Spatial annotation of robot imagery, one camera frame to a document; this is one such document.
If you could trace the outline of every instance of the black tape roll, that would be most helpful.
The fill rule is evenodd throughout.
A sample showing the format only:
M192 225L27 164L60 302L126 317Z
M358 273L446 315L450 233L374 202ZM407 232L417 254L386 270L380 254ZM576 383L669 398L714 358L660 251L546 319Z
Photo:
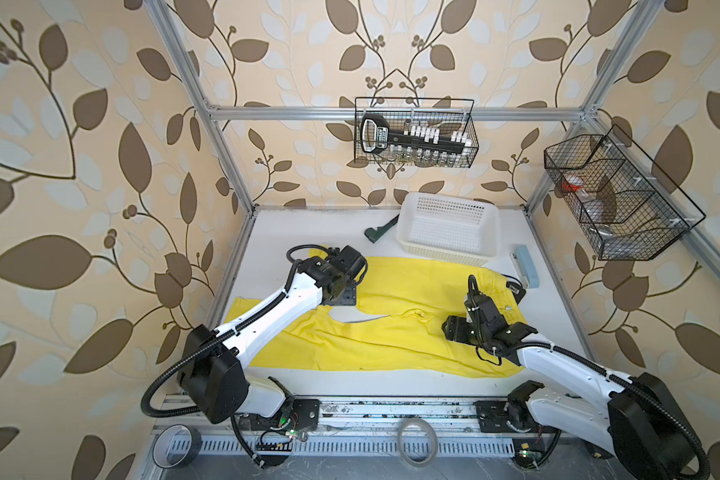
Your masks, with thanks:
M190 436L190 448L181 458L177 460L169 459L168 451L171 450L174 437L187 434ZM202 437L200 432L190 426L174 425L163 430L163 433L157 437L155 447L152 449L152 459L155 465L160 468L181 468L192 463L192 460L200 453L201 447Z

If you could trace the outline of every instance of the yellow fabric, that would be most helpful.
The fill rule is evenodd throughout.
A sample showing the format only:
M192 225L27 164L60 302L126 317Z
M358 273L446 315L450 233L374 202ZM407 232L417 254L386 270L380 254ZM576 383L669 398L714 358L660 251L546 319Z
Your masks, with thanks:
M253 359L252 366L298 370L435 370L466 377L508 377L521 367L491 365L477 358L474 347L445 339L442 323L464 315L467 278L475 275L509 323L525 322L506 279L484 268L436 260L368 258L368 274L358 287L358 309L388 314L358 323L330 317L319 306L297 318ZM260 300L236 299L226 321ZM496 361L495 357L483 358Z

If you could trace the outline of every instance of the robotic arm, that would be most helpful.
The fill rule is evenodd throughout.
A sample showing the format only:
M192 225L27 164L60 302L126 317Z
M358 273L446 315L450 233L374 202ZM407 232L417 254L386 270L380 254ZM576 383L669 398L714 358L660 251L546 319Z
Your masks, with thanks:
M325 259L291 258L293 251L307 247L323 249L328 255ZM334 304L347 291L354 291L368 264L350 246L341 251L298 246L286 256L292 267L283 288L214 331L195 328L184 349L190 353L144 392L142 412L157 418L203 412L211 423L240 413L255 413L275 422L290 416L290 392L271 377L260 379L244 374L243 369L300 315L321 304ZM466 317L450 316L443 324L447 340L482 348L499 361L506 359L535 370L580 396L526 382L508 395L512 428L523 432L539 425L565 430L615 454L640 480L709 477L710 465L701 442L661 380L648 373L634 378L608 370L556 346L525 323L509 325L493 300L478 290L473 276L464 305ZM175 374L196 406L153 408L152 396ZM698 473L680 474L694 456L699 459Z

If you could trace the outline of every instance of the roll of tape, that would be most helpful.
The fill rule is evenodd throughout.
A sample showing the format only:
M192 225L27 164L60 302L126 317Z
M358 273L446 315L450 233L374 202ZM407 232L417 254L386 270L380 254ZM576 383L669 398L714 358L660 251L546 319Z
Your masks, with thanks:
M177 436L190 436L190 447L186 453L170 454L172 444ZM155 465L160 468L181 468L188 466L192 460L197 457L202 447L202 437L200 432L193 427L186 425L174 425L163 430L163 433L157 437L155 447L152 449L152 459Z
M420 426L427 433L427 437L429 437L429 455L421 461L413 460L405 454L403 449L403 431L412 425ZM419 417L406 418L398 430L398 452L400 452L400 458L410 466L425 467L432 463L434 457L438 454L438 435L434 432L434 428L426 423L425 420Z

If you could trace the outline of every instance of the white table surface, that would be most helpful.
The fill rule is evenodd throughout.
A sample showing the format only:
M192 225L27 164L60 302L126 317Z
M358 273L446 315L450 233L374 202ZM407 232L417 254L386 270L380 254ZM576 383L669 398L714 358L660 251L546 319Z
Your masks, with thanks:
M290 263L286 251L299 244L342 247L351 245L364 256L423 258L408 254L395 240L393 227L372 244L363 231L386 224L399 210L262 210L232 287L230 303L237 297L266 298L286 281ZM548 339L568 350L584 354L574 325L557 293L544 258L520 210L500 210L501 255L483 266L518 276L510 259L515 245L528 246L540 286L530 289L520 302L528 322ZM320 372L314 370L249 367L247 372L274 376L297 395L311 396L502 396L533 379L551 384L535 372L523 370L507 379L471 379L432 370L379 372Z

